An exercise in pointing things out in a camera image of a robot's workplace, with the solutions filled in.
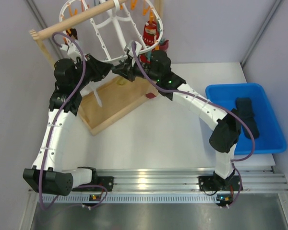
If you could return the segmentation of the dark navy sock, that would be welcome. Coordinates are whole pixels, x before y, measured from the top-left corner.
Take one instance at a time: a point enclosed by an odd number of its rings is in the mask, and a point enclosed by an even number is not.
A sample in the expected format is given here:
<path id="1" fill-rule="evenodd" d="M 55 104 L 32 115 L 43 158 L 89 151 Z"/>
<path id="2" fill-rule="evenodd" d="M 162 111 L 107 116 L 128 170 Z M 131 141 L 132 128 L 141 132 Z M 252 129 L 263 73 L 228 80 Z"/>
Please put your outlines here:
<path id="1" fill-rule="evenodd" d="M 254 119 L 255 114 L 252 108 L 252 101 L 250 98 L 237 98 L 235 101 L 236 108 L 239 112 L 239 118 L 245 123 L 253 135 L 254 139 L 259 138 L 259 130 Z"/>

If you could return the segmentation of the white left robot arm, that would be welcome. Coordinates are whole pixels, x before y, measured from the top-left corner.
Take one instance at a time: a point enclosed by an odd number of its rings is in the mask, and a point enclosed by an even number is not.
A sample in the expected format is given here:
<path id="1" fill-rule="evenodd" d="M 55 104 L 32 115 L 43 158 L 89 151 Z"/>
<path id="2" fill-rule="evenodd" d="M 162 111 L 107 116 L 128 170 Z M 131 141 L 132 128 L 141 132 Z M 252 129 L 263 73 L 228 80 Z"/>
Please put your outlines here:
<path id="1" fill-rule="evenodd" d="M 55 90 L 49 100 L 48 124 L 39 153 L 31 168 L 24 169 L 23 178 L 37 193 L 67 196 L 83 185 L 88 190 L 98 187 L 96 170 L 79 167 L 63 170 L 65 141 L 77 118 L 82 100 L 80 91 L 90 82 L 104 79 L 112 65 L 90 54 L 84 60 L 60 59 L 54 64 Z"/>

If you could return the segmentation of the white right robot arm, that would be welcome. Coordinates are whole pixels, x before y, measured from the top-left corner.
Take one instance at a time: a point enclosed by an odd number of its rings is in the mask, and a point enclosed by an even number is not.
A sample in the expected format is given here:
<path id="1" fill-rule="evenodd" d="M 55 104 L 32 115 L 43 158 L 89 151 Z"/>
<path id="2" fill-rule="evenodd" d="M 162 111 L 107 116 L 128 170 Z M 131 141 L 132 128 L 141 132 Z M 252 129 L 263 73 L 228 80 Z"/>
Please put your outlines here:
<path id="1" fill-rule="evenodd" d="M 136 77 L 144 78 L 153 83 L 162 96 L 197 114 L 212 130 L 209 144 L 216 151 L 213 187 L 220 191 L 231 186 L 235 174 L 232 160 L 241 133 L 236 110 L 228 112 L 219 108 L 193 90 L 186 80 L 172 71 L 171 60 L 165 51 L 153 51 L 150 63 L 142 63 L 128 56 L 114 66 L 112 72 L 129 81 L 134 81 Z"/>

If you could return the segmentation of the white round clip hanger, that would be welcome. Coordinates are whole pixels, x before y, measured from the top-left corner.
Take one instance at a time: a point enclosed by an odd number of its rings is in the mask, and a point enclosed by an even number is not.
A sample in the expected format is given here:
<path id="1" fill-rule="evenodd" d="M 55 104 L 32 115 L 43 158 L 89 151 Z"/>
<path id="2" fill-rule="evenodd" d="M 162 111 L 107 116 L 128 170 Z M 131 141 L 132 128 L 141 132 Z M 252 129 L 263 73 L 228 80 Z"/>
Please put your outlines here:
<path id="1" fill-rule="evenodd" d="M 127 0 L 120 6 L 72 26 L 71 28 L 77 30 L 78 39 L 75 41 L 81 50 L 102 62 L 117 63 L 127 57 L 125 46 L 131 41 L 137 41 L 143 47 L 140 51 L 141 59 L 148 58 L 153 50 L 159 49 L 160 41 L 164 40 L 164 26 L 154 6 L 154 3 L 160 5 L 161 2 L 146 0 L 151 5 L 151 10 L 143 16 L 143 1 Z M 144 25 L 147 21 L 155 21 L 159 31 L 159 38 L 152 46 L 146 46 L 143 41 Z M 66 30 L 63 31 L 66 34 L 63 44 L 70 45 L 72 38 L 67 35 Z"/>

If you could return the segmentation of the yellow sock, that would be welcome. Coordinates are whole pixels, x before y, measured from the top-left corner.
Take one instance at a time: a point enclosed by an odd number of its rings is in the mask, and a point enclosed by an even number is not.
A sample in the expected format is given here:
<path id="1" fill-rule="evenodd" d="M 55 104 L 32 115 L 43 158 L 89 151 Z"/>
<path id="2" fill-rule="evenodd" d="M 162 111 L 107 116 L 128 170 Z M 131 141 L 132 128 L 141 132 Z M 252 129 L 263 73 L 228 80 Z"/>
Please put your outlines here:
<path id="1" fill-rule="evenodd" d="M 117 84 L 120 85 L 120 86 L 123 86 L 124 84 L 126 83 L 126 80 L 125 79 L 120 79 Z"/>

